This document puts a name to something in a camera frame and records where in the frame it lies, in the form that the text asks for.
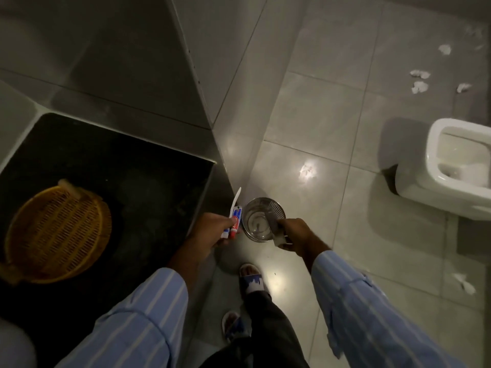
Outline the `person's left hand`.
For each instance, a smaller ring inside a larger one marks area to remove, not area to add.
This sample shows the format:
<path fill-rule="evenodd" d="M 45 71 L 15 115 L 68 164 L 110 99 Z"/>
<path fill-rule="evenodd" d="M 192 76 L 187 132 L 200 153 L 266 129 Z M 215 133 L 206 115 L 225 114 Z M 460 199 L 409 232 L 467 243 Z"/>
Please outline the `person's left hand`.
<path fill-rule="evenodd" d="M 199 261 L 205 260 L 213 248 L 213 214 L 200 215 L 186 239 L 186 246 Z"/>

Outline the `person's right hand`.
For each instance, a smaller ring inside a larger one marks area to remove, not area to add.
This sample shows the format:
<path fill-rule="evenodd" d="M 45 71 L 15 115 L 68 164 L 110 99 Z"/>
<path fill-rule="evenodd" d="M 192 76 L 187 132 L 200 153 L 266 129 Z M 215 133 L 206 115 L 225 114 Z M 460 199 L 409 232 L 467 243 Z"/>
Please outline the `person's right hand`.
<path fill-rule="evenodd" d="M 304 261 L 309 272 L 316 258 L 331 248 L 324 243 L 301 218 L 286 218 L 284 220 L 287 233 L 295 246 L 295 252 Z"/>

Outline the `red blue toothpaste tube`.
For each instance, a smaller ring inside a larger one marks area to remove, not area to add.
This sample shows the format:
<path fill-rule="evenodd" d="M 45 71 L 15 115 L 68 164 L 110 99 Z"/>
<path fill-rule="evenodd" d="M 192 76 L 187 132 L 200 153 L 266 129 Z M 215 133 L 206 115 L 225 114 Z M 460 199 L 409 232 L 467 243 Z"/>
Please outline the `red blue toothpaste tube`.
<path fill-rule="evenodd" d="M 237 205 L 233 208 L 232 215 L 231 215 L 234 224 L 229 230 L 229 236 L 228 236 L 229 239 L 235 239 L 240 228 L 241 217 L 242 217 L 242 207 L 240 205 Z"/>

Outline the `steel cup with handle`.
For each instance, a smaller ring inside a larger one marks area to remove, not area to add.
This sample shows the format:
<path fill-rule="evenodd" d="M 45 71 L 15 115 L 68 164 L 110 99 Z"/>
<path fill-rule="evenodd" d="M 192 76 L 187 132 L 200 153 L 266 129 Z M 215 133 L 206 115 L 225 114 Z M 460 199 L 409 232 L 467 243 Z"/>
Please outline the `steel cup with handle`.
<path fill-rule="evenodd" d="M 280 220 L 286 219 L 282 206 L 268 197 L 249 201 L 242 210 L 241 225 L 246 236 L 257 243 L 273 241 L 276 247 L 291 245 Z"/>

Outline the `white toothbrush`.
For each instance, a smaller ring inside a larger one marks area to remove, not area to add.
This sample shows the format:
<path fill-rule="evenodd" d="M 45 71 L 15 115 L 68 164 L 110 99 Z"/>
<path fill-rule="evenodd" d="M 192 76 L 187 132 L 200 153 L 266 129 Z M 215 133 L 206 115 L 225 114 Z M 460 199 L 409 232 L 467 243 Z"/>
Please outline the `white toothbrush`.
<path fill-rule="evenodd" d="M 236 207 L 237 200 L 238 200 L 238 198 L 239 198 L 239 196 L 241 194 L 241 191 L 242 191 L 242 188 L 239 187 L 238 190 L 237 190 L 237 192 L 236 192 L 236 194 L 235 194 L 235 196 L 234 196 L 234 199 L 232 201 L 231 207 L 230 207 L 229 218 L 231 218 L 233 216 L 233 212 L 234 212 L 234 209 Z"/>

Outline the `person's right forearm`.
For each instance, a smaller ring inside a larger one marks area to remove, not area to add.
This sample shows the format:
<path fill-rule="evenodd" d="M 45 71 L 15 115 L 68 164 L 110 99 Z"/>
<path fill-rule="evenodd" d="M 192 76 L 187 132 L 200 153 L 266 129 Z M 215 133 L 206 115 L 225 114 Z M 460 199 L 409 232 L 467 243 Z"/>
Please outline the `person's right forearm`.
<path fill-rule="evenodd" d="M 466 368 L 334 251 L 316 257 L 311 280 L 329 347 L 351 368 Z"/>

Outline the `person's left forearm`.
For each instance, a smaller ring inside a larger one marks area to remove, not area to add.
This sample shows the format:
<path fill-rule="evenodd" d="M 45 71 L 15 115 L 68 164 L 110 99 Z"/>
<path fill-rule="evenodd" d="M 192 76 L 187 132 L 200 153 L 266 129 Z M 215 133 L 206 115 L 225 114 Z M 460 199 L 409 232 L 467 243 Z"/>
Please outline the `person's left forearm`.
<path fill-rule="evenodd" d="M 188 289 L 175 268 L 158 269 L 102 315 L 56 368 L 176 368 Z"/>

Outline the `blue white slipper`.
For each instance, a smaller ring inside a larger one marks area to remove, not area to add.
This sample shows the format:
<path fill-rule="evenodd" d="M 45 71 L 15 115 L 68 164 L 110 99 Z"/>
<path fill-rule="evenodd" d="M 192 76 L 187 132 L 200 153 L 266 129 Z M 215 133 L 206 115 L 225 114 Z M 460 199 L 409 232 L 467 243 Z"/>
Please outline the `blue white slipper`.
<path fill-rule="evenodd" d="M 242 300 L 255 291 L 265 291 L 270 294 L 259 268 L 250 263 L 244 263 L 239 268 L 239 291 Z"/>
<path fill-rule="evenodd" d="M 221 329 L 224 340 L 231 344 L 236 339 L 250 337 L 250 331 L 241 315 L 236 311 L 228 311 L 221 320 Z"/>

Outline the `black trousers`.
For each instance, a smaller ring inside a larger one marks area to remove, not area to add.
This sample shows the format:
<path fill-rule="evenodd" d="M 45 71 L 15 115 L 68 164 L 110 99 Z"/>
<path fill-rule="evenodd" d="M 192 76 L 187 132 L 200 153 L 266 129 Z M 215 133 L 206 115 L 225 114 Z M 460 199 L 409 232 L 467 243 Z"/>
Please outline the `black trousers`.
<path fill-rule="evenodd" d="M 199 368 L 309 368 L 286 315 L 265 291 L 246 296 L 250 337 L 234 340 L 208 357 Z"/>

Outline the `white ceramic toilet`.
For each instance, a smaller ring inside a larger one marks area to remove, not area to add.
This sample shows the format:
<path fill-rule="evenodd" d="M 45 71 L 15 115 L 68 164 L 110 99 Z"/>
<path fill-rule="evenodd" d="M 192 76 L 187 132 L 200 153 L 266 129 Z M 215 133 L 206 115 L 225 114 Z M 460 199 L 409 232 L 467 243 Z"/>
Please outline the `white ceramic toilet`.
<path fill-rule="evenodd" d="M 491 221 L 491 128 L 436 120 L 397 164 L 399 196 L 475 221 Z"/>

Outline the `yellow woven plastic basket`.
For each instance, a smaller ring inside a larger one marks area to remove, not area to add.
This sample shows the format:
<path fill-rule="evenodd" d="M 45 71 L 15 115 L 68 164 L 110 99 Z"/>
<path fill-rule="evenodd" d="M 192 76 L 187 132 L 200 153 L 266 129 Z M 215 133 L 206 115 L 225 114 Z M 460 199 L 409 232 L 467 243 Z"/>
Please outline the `yellow woven plastic basket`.
<path fill-rule="evenodd" d="M 24 203 L 4 241 L 0 279 L 52 284 L 88 270 L 106 249 L 113 221 L 97 194 L 60 179 Z"/>

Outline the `white rounded object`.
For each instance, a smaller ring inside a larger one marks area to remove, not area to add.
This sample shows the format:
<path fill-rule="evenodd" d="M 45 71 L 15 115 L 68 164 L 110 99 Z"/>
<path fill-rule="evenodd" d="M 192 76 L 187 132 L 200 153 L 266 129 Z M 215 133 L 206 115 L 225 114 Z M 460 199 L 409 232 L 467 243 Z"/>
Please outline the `white rounded object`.
<path fill-rule="evenodd" d="M 28 335 L 1 317 L 0 368 L 37 368 L 35 347 Z"/>

